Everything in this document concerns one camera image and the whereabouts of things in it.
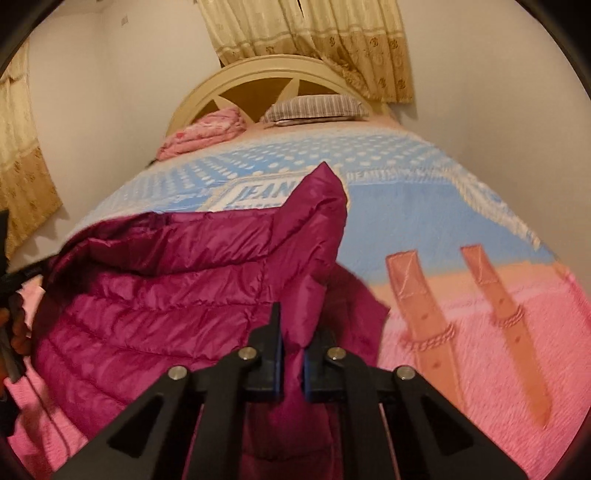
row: curtain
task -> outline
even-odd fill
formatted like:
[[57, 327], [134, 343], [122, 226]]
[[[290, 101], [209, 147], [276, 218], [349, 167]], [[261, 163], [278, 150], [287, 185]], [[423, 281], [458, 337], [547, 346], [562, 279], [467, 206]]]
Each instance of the curtain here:
[[7, 256], [61, 207], [37, 141], [28, 42], [0, 77], [0, 210], [9, 209]]
[[305, 29], [297, 0], [200, 0], [199, 5], [224, 65], [274, 53], [314, 56], [309, 38], [298, 33]]
[[406, 36], [396, 0], [300, 2], [316, 55], [348, 84], [369, 100], [413, 101]]

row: magenta puffer jacket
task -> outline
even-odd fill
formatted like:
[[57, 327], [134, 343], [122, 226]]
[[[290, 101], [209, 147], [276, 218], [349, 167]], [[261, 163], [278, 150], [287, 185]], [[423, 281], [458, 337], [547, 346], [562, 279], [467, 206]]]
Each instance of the magenta puffer jacket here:
[[320, 165], [274, 209], [145, 213], [65, 245], [35, 318], [34, 366], [88, 437], [173, 365], [209, 367], [246, 344], [281, 302], [285, 400], [248, 409], [243, 479], [339, 479], [330, 407], [300, 390], [320, 323], [375, 364], [387, 308], [336, 264], [347, 198]]

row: triangular cutout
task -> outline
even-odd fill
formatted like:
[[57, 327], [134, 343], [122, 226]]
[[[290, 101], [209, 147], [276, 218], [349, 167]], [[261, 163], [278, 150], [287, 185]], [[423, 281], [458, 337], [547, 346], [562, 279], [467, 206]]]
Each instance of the triangular cutout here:
[[141, 457], [163, 405], [162, 396], [152, 398], [109, 439], [109, 446], [132, 458]]
[[474, 445], [471, 435], [431, 398], [423, 396], [421, 403], [442, 455], [453, 455]]

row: cream wooden headboard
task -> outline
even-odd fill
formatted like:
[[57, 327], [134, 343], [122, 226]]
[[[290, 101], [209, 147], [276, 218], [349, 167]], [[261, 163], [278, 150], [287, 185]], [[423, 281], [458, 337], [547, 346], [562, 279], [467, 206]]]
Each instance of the cream wooden headboard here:
[[167, 135], [220, 108], [236, 105], [253, 124], [278, 100], [323, 93], [351, 95], [371, 114], [389, 114], [386, 104], [365, 100], [320, 60], [267, 55], [232, 63], [205, 80], [177, 108]]

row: hand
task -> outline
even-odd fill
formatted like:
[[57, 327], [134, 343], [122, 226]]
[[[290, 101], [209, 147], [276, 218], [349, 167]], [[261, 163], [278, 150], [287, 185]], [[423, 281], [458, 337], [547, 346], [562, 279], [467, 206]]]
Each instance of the hand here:
[[[25, 323], [25, 311], [22, 308], [22, 297], [19, 294], [13, 295], [10, 298], [10, 303], [13, 310], [16, 312], [14, 321], [12, 323], [12, 332], [14, 336], [11, 340], [11, 346], [14, 351], [20, 355], [31, 354], [31, 339], [28, 335], [31, 333], [29, 327]], [[10, 319], [10, 312], [8, 309], [0, 309], [0, 328], [5, 328], [5, 324]], [[4, 380], [8, 378], [6, 365], [4, 365], [4, 358], [0, 355], [0, 398], [4, 395]]]

